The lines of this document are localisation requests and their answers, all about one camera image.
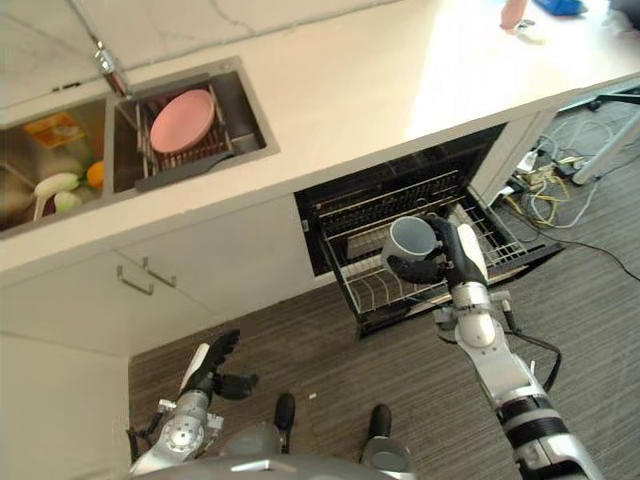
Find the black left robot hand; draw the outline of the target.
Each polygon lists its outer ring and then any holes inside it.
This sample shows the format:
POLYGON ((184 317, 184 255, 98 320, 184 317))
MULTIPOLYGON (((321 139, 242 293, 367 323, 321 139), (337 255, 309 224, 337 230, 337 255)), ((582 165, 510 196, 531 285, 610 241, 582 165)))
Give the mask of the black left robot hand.
POLYGON ((213 395, 233 401, 249 398, 259 381, 256 374, 242 376, 218 372, 218 368, 234 351, 239 338, 239 329, 228 330, 219 336, 209 346, 200 365, 187 376, 186 384, 181 388, 179 397, 191 391, 199 391, 207 396, 208 402, 211 402, 213 395))

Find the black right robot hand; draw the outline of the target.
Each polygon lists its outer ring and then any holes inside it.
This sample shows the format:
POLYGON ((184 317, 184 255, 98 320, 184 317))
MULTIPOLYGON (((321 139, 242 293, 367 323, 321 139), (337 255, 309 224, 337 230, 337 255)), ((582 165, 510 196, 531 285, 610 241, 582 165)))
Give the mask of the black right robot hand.
POLYGON ((388 272, 409 283, 444 280, 451 288, 469 282, 488 284, 487 267, 473 229, 435 214, 405 216, 392 222, 381 262, 388 272))

